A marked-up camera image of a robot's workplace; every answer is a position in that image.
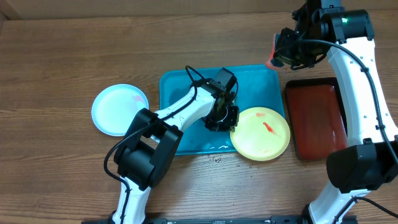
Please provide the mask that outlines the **red cleaning sponge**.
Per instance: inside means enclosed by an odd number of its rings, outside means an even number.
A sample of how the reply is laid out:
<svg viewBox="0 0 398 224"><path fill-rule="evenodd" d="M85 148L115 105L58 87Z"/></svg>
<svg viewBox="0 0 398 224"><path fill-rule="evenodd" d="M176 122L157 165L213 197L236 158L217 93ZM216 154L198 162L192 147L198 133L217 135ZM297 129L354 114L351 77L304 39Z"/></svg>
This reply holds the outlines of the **red cleaning sponge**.
<svg viewBox="0 0 398 224"><path fill-rule="evenodd" d="M277 39L279 38L279 36L280 36L279 34L274 34L272 45L271 45L271 53L270 53L270 56L269 56L267 62L265 63L265 66L271 70L278 70L284 66L284 64L280 60L274 58L275 47L276 47Z"/></svg>

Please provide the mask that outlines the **yellow plate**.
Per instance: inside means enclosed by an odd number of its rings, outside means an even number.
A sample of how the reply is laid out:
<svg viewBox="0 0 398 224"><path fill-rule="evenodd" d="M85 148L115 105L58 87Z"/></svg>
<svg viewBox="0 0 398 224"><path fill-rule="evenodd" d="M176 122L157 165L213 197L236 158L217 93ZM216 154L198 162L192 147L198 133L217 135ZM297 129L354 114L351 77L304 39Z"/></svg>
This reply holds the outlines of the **yellow plate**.
<svg viewBox="0 0 398 224"><path fill-rule="evenodd" d="M279 157L290 142L290 128L278 112L253 107L239 114L238 125L230 134L231 142L242 156L254 161Z"/></svg>

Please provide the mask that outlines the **light blue plate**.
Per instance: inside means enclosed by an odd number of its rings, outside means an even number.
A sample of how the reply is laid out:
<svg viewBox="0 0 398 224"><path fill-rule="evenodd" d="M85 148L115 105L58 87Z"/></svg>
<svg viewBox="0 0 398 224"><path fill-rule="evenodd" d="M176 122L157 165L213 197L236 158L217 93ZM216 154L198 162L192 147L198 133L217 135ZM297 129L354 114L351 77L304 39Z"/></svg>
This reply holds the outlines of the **light blue plate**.
<svg viewBox="0 0 398 224"><path fill-rule="evenodd" d="M107 87L95 98L91 107L94 125L109 136L124 136L137 112L149 108L146 95L129 84Z"/></svg>

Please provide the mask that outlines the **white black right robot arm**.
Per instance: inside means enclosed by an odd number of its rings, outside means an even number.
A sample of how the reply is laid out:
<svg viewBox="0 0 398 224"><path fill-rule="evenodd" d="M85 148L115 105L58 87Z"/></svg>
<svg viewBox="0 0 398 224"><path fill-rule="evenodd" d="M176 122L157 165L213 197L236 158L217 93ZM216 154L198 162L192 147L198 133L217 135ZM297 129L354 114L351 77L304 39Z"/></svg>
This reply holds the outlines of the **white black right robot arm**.
<svg viewBox="0 0 398 224"><path fill-rule="evenodd" d="M326 160L329 181L298 223L356 223L346 214L397 176L397 126L390 117L375 62L374 29L364 10L337 0L306 0L292 13L295 29L274 37L267 67L313 67L327 58L346 115L348 147Z"/></svg>

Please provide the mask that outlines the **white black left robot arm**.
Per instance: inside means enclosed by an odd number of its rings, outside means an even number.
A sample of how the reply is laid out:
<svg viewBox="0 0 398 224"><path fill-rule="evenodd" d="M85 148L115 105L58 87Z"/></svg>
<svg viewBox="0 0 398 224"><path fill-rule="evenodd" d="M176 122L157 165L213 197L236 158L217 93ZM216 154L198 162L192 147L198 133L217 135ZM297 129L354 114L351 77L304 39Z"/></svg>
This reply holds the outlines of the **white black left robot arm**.
<svg viewBox="0 0 398 224"><path fill-rule="evenodd" d="M127 133L108 152L118 166L109 176L120 181L118 207L110 223L143 223L150 190L164 178L177 152L183 133L199 119L210 131L234 131L239 108L237 93L219 83L194 84L169 107L151 112L140 110Z"/></svg>

